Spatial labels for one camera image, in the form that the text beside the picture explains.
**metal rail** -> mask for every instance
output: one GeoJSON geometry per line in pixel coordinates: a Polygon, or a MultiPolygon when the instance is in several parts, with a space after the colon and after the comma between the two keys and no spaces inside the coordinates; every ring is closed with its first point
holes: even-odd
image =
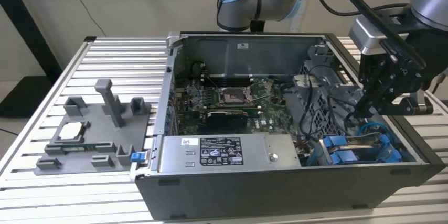
{"type": "MultiPolygon", "coordinates": [[[[348,38],[346,49],[358,59],[348,38]]],[[[150,222],[150,213],[128,172],[36,176],[33,168],[65,113],[69,95],[100,103],[97,78],[110,78],[121,102],[136,95],[152,103],[148,143],[157,112],[165,63],[164,38],[98,38],[84,43],[36,114],[0,162],[0,222],[117,223],[150,222]]],[[[448,163],[448,108],[432,94],[434,114],[406,117],[418,134],[448,163]]],[[[398,190],[374,209],[198,221],[194,223],[442,223],[448,220],[448,169],[424,185],[398,190]]]]}

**floor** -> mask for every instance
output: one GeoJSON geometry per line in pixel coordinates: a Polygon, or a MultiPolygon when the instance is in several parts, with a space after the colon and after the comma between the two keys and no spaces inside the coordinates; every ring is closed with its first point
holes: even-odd
{"type": "MultiPolygon", "coordinates": [[[[4,97],[8,95],[9,91],[16,86],[16,81],[1,81],[0,82],[0,101],[2,101],[4,97]]],[[[0,128],[9,130],[14,133],[20,133],[22,127],[26,124],[28,119],[8,119],[0,118],[0,128]]],[[[16,139],[14,135],[10,135],[6,132],[0,131],[0,159],[6,153],[10,144],[16,139]]]]}

